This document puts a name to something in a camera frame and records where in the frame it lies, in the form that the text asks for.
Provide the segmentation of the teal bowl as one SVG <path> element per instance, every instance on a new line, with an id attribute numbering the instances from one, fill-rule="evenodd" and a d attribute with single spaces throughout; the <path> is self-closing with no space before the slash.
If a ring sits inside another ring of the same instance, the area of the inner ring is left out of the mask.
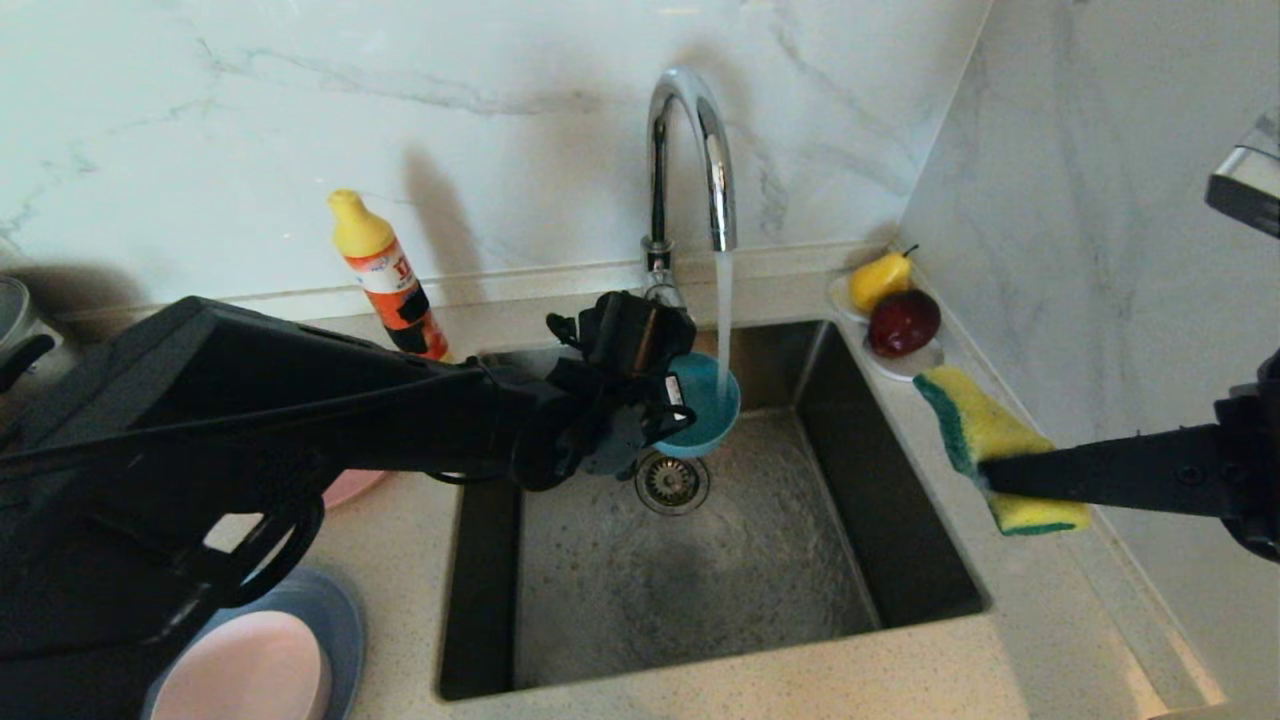
<path id="1" fill-rule="evenodd" d="M 681 432 L 653 445 L 663 455 L 680 459 L 705 457 L 716 451 L 737 420 L 741 389 L 733 374 L 724 375 L 721 364 L 705 354 L 685 354 L 669 364 L 669 383 L 678 386 L 678 400 L 696 414 L 696 420 Z"/>

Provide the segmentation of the yellow sponge brush with handle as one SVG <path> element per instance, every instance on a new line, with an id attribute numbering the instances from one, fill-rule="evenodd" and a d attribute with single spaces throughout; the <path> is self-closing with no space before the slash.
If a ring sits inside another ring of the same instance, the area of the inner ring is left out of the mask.
<path id="1" fill-rule="evenodd" d="M 1055 445 L 991 398 L 963 369 L 936 366 L 911 382 L 934 413 L 952 469 L 978 488 L 1002 536 L 1047 536 L 1091 527 L 1085 503 L 989 488 L 983 462 L 1047 454 Z"/>

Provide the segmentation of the chrome gooseneck faucet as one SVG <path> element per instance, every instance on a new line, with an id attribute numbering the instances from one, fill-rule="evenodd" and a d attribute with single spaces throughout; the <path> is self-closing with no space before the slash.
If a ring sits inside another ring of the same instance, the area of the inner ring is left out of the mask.
<path id="1" fill-rule="evenodd" d="M 700 152 L 707 187 L 707 234 L 713 252 L 730 254 L 739 247 L 739 214 L 730 135 L 716 96 L 692 68 L 671 67 L 657 81 L 646 115 L 650 222 L 649 234 L 643 240 L 643 296 L 662 306 L 684 310 L 687 304 L 675 279 L 675 242 L 667 231 L 669 122 L 675 108 L 681 108 L 689 118 Z"/>

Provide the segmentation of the yellow-capped orange dish soap bottle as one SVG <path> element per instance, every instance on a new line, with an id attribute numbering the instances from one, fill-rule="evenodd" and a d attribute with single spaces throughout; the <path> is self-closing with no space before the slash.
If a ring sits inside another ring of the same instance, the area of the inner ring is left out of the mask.
<path id="1" fill-rule="evenodd" d="M 390 342 L 402 352 L 449 363 L 448 340 L 390 223 L 353 190 L 330 192 L 326 204 L 334 217 L 332 241 Z"/>

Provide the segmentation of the pink bowl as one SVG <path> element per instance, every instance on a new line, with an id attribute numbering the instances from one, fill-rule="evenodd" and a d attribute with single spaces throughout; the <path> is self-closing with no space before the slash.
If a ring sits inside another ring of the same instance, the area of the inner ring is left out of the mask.
<path id="1" fill-rule="evenodd" d="M 301 619 L 257 611 L 196 641 L 159 687 L 146 720 L 323 720 L 332 665 Z"/>

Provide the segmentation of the stainless steel sink basin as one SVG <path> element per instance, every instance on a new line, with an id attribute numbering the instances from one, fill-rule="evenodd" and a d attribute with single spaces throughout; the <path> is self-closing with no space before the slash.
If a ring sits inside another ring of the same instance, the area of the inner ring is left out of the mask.
<path id="1" fill-rule="evenodd" d="M 462 489 L 436 693 L 466 701 L 896 630 L 988 600 L 833 322 L 739 327 L 742 411 L 663 516 L 617 477 Z"/>

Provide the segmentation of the round metal drain strainer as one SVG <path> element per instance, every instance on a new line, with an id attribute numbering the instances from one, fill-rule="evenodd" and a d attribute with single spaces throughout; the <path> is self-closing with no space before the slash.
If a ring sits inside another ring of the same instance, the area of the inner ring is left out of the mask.
<path id="1" fill-rule="evenodd" d="M 698 457 L 649 452 L 634 465 L 632 484 L 640 502 L 663 516 L 682 516 L 704 505 L 710 471 Z"/>

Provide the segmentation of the small white fruit dish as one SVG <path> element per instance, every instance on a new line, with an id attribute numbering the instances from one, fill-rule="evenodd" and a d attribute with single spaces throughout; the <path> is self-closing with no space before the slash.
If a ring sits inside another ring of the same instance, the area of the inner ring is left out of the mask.
<path id="1" fill-rule="evenodd" d="M 847 288 L 850 277 L 850 273 L 835 277 L 828 283 L 827 295 L 837 315 L 852 322 L 859 328 L 861 348 L 881 375 L 892 380 L 911 382 L 916 375 L 945 363 L 945 347 L 940 337 L 934 337 L 923 348 L 901 357 L 882 357 L 873 352 L 869 340 L 870 318 L 852 306 Z"/>

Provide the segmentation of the yellow pear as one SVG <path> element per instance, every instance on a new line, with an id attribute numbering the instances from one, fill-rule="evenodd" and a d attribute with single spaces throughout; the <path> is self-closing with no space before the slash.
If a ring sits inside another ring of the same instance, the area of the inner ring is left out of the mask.
<path id="1" fill-rule="evenodd" d="M 890 295 L 913 288 L 914 250 L 915 247 L 902 252 L 887 252 L 850 275 L 847 295 L 856 313 L 869 316 Z"/>

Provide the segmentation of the dark red apple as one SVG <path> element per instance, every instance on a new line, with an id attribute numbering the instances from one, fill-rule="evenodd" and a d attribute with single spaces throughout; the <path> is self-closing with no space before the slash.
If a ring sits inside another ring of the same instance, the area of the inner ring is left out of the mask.
<path id="1" fill-rule="evenodd" d="M 884 297 L 870 315 L 868 343 L 882 357 L 904 357 L 927 346 L 942 324 L 940 305 L 922 290 Z"/>

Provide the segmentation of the large pink plate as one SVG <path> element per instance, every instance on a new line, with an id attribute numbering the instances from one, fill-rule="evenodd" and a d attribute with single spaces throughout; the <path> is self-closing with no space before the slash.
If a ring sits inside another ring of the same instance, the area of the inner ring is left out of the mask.
<path id="1" fill-rule="evenodd" d="M 375 470 L 343 471 L 323 493 L 325 510 L 332 511 L 343 503 L 360 498 L 362 495 L 378 487 L 387 478 L 387 471 Z"/>

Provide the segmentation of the large blue-grey plate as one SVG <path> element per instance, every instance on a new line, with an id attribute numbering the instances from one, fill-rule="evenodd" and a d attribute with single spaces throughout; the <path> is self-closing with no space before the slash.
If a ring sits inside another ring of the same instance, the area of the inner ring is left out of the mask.
<path id="1" fill-rule="evenodd" d="M 366 659 L 364 610 L 343 577 L 297 568 L 265 596 L 238 609 L 223 609 L 196 635 L 259 611 L 288 612 L 315 634 L 330 662 L 330 698 L 320 720 L 348 720 L 358 696 Z"/>

